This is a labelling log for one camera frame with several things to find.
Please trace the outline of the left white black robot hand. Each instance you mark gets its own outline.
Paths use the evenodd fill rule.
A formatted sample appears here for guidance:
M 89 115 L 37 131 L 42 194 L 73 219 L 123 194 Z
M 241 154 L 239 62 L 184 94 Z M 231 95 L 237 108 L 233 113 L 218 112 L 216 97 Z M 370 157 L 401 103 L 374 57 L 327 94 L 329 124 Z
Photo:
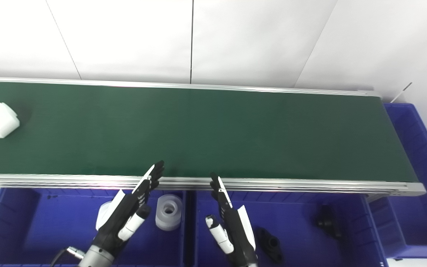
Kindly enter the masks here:
M 92 245 L 117 257 L 126 243 L 149 216 L 151 191 L 159 186 L 165 163 L 156 162 L 139 181 L 132 193 L 124 194 L 108 220 L 100 227 Z

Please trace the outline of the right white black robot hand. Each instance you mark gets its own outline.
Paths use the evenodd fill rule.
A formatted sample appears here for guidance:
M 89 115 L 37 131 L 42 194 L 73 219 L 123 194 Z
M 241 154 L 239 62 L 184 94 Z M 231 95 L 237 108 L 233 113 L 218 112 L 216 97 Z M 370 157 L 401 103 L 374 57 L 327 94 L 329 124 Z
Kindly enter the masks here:
M 219 175 L 210 173 L 211 196 L 218 203 L 220 219 L 209 214 L 205 223 L 218 247 L 234 267 L 257 267 L 256 243 L 244 205 L 235 209 Z

